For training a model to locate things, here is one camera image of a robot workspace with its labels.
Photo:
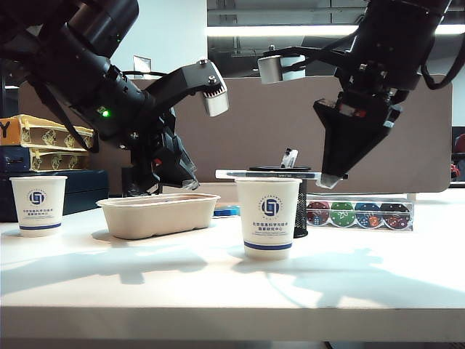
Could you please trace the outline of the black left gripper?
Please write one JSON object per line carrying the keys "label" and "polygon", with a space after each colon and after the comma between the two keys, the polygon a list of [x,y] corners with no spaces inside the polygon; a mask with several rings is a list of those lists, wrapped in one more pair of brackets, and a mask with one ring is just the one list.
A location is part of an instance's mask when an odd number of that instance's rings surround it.
{"label": "black left gripper", "polygon": [[138,190],[150,190],[157,184],[175,188],[199,186],[197,168],[174,132],[175,124],[175,112],[170,108],[148,127],[131,151],[131,183]]}

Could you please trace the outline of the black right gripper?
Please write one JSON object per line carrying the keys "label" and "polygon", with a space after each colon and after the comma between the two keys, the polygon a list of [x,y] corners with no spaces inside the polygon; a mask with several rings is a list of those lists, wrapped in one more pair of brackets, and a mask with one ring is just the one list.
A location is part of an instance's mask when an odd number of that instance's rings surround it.
{"label": "black right gripper", "polygon": [[320,99],[313,108],[325,129],[323,163],[317,186],[334,188],[390,132],[409,91],[385,84],[383,65],[361,63],[336,69],[342,91],[336,102]]}

